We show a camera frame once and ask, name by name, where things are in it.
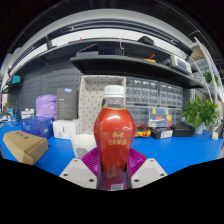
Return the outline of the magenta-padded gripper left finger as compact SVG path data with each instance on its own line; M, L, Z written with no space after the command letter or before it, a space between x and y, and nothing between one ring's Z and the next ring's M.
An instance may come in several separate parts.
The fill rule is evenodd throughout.
M62 171L60 177L78 186L96 189L98 173L98 149L94 148L81 159L72 159Z

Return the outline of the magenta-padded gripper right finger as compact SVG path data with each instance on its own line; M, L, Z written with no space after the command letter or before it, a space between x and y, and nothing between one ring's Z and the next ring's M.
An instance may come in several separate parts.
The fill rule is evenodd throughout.
M167 173L154 159L131 148L127 164L127 188L136 189L165 177Z

